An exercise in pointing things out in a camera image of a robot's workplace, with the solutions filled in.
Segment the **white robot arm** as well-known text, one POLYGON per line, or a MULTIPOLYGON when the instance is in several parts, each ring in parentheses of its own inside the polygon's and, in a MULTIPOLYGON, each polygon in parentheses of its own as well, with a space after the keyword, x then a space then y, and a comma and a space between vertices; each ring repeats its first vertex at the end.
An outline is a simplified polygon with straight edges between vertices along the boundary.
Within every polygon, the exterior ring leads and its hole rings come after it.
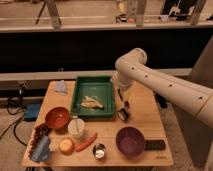
POLYGON ((145 65, 147 54, 135 48, 115 62, 115 79, 124 90, 137 81, 190 113, 213 129, 213 89, 180 79, 145 65))

